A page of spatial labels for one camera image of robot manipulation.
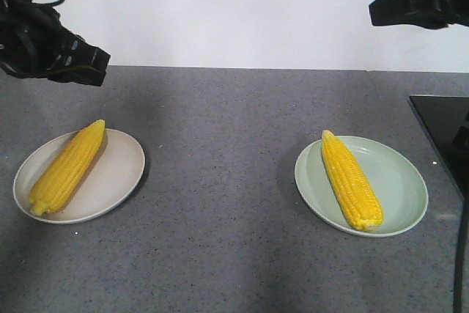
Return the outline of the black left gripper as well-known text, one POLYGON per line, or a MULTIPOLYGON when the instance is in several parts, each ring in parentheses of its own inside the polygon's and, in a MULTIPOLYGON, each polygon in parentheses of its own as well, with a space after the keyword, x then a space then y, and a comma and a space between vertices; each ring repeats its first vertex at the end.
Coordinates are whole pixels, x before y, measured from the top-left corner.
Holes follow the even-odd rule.
POLYGON ((109 59, 63 27, 52 8, 1 7, 1 69, 8 75, 101 86, 109 59))

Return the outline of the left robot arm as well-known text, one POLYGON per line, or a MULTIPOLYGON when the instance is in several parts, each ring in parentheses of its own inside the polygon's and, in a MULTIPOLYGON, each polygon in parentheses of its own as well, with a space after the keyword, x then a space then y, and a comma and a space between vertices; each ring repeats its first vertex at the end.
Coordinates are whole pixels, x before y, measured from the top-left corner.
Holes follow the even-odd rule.
POLYGON ((13 77, 101 86, 109 54, 63 27, 64 0, 1 0, 1 68, 13 77))

